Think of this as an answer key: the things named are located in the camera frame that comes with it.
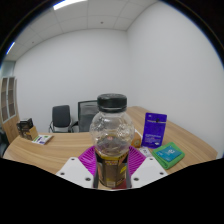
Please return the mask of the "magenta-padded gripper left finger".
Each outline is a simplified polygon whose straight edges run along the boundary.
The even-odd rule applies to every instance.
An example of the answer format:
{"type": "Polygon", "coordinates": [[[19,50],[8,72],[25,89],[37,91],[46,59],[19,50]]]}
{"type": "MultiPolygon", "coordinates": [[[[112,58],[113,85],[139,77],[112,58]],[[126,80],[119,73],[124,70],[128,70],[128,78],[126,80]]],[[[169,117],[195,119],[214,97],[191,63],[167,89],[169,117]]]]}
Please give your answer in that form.
{"type": "Polygon", "coordinates": [[[70,157],[56,175],[84,188],[96,188],[97,159],[95,148],[86,149],[79,157],[70,157]]]}

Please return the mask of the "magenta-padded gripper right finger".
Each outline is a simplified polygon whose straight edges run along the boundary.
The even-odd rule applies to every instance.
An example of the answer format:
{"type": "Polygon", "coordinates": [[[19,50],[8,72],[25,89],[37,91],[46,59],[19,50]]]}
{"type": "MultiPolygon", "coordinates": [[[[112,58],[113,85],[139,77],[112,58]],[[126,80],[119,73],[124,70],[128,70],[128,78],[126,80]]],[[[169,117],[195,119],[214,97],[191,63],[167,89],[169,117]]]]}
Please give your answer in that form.
{"type": "Polygon", "coordinates": [[[130,146],[127,157],[127,187],[140,188],[167,176],[154,157],[146,157],[130,146]]]}

